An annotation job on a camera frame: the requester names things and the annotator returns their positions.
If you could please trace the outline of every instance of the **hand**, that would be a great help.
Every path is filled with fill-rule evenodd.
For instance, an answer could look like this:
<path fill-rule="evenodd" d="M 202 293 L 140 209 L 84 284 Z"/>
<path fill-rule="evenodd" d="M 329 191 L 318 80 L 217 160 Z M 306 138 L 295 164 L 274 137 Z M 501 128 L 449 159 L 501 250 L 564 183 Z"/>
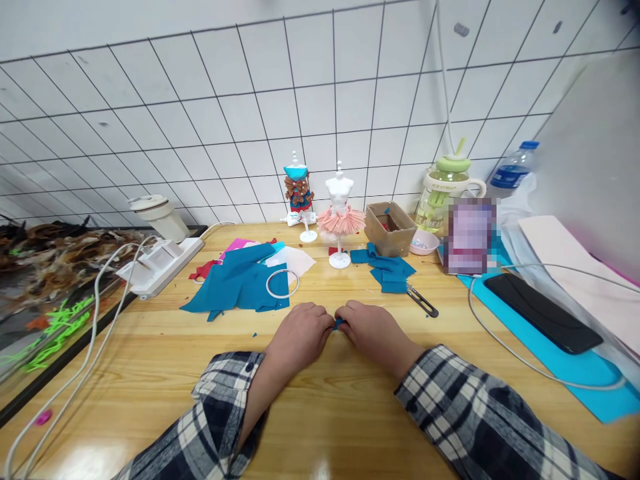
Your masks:
<path fill-rule="evenodd" d="M 321 305 L 296 305 L 265 349 L 265 362 L 274 365 L 289 381 L 320 356 L 334 326 L 335 320 Z"/>
<path fill-rule="evenodd" d="M 338 308 L 338 326 L 355 347 L 402 380 L 425 349 L 409 340 L 391 314 L 382 307 L 349 300 Z"/>

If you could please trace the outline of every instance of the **white ring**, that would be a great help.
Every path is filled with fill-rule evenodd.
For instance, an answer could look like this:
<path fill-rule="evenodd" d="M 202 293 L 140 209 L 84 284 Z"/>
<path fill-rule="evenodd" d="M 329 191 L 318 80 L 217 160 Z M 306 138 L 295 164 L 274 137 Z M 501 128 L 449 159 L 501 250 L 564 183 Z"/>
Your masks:
<path fill-rule="evenodd" d="M 292 274 L 294 274 L 295 276 L 295 288 L 293 289 L 293 291 L 288 294 L 288 295 L 276 295 L 274 294 L 274 292 L 272 292 L 271 290 L 269 290 L 269 282 L 270 280 L 274 277 L 274 275 L 277 275 L 278 273 L 282 273 L 284 271 L 288 271 L 291 272 Z M 290 296 L 292 296 L 296 290 L 298 290 L 298 287 L 300 286 L 300 277 L 298 277 L 298 275 L 296 274 L 296 272 L 294 272 L 293 270 L 288 270 L 288 269 L 282 269 L 282 270 L 276 270 L 275 272 L 273 272 L 272 274 L 270 274 L 269 278 L 267 279 L 267 292 L 270 294 L 270 296 L 272 296 L 273 298 L 277 298 L 277 299 L 285 299 L 285 298 L 289 298 Z"/>

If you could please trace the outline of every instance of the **mini mannequin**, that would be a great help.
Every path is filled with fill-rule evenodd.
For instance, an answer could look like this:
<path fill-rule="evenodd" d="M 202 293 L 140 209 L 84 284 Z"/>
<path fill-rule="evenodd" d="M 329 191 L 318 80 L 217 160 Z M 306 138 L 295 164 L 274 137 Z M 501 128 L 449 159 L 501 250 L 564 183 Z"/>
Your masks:
<path fill-rule="evenodd" d="M 365 226 L 364 212 L 353 210 L 347 203 L 353 180 L 344 176 L 342 162 L 338 161 L 335 178 L 326 181 L 331 206 L 318 215 L 318 231 L 324 238 L 338 242 L 338 251 L 329 257 L 333 268 L 347 268 L 351 263 L 348 253 L 342 252 L 342 238 L 352 235 Z"/>
<path fill-rule="evenodd" d="M 285 220 L 287 220 L 289 226 L 299 222 L 304 223 L 305 231 L 300 234 L 300 240 L 303 242 L 312 242 L 318 238 L 318 234 L 309 230 L 309 224 L 315 223 L 315 214 L 309 211 L 313 198 L 313 192 L 309 190 L 309 184 L 307 182 L 309 169 L 306 165 L 300 164 L 294 151 L 291 165 L 285 167 L 284 170 L 288 176 L 285 184 L 287 186 L 287 198 L 289 199 L 291 208 L 291 212 Z"/>

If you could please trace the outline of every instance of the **shirt sleeve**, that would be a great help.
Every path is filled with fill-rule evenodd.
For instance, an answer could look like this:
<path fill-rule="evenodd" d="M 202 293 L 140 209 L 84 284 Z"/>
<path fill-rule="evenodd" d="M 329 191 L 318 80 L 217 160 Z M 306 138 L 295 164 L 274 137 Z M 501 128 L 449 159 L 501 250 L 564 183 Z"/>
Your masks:
<path fill-rule="evenodd" d="M 395 391 L 463 479 L 617 479 L 542 424 L 502 380 L 444 345 L 426 351 Z"/>
<path fill-rule="evenodd" d="M 267 414 L 235 454 L 247 392 L 263 353 L 228 352 L 212 358 L 191 396 L 195 405 L 129 462 L 117 480 L 237 479 L 246 470 Z"/>

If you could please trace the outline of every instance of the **white tiled wall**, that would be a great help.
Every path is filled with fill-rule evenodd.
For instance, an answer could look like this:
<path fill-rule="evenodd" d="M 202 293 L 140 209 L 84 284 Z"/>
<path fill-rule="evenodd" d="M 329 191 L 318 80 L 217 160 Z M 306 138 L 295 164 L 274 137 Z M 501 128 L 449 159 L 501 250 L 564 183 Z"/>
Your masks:
<path fill-rule="evenodd" d="M 472 175 L 532 139 L 587 62 L 640 47 L 626 4 L 442 2 Z M 433 18 L 433 0 L 400 0 L 0 63 L 0 213 L 143 225 L 127 199 L 160 193 L 190 224 L 277 221 L 292 150 L 316 211 L 337 159 L 355 207 L 412 211 L 450 150 Z"/>

